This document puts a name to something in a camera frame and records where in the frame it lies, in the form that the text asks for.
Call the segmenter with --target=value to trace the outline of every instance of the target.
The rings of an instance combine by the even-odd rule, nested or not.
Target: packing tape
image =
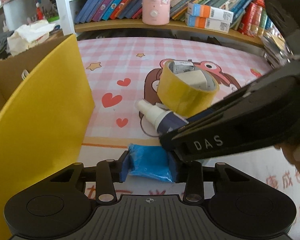
[[[172,71],[173,60],[167,60],[160,77],[157,94],[162,103],[175,113],[186,118],[211,106],[215,94],[219,91],[218,82],[207,72],[208,89],[200,90],[180,80]]]

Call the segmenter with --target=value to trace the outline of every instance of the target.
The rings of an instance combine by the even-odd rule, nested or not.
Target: small metal object
[[[110,194],[102,194],[99,196],[99,200],[102,202],[109,202],[112,201],[114,199],[114,196],[110,195]]]
[[[198,202],[201,200],[201,196],[198,194],[189,194],[186,199],[191,202]]]

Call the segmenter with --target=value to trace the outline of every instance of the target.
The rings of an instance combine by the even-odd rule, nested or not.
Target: pink checkered bedsheet
[[[214,77],[220,79],[221,85],[214,102],[236,90],[238,84],[243,86],[270,70],[261,57],[195,41],[109,38],[80,41],[79,48],[96,104],[86,132],[89,138],[150,138],[141,129],[134,104],[137,99],[147,99],[145,79],[151,70],[161,69],[164,59],[192,60],[195,65],[215,72]],[[206,61],[213,62],[215,69],[208,69]],[[147,85],[151,86],[156,79],[149,77]]]

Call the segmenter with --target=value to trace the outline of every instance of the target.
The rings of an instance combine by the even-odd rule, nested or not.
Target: cardboard box
[[[0,240],[5,203],[76,162],[93,108],[75,35],[0,61]]]
[[[219,21],[210,18],[192,16],[188,13],[186,13],[185,22],[189,27],[197,27],[197,28],[215,30],[215,31],[225,32],[225,33],[229,32],[230,24],[231,24],[230,22],[226,22],[226,21]]]
[[[196,3],[188,3],[188,14],[199,16],[203,18],[210,18],[220,21],[232,22],[233,12],[214,8],[208,5],[201,5]]]

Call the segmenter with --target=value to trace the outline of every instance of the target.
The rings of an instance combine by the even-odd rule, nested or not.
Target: blue plastic bag
[[[173,182],[167,152],[161,146],[129,145],[130,175]]]

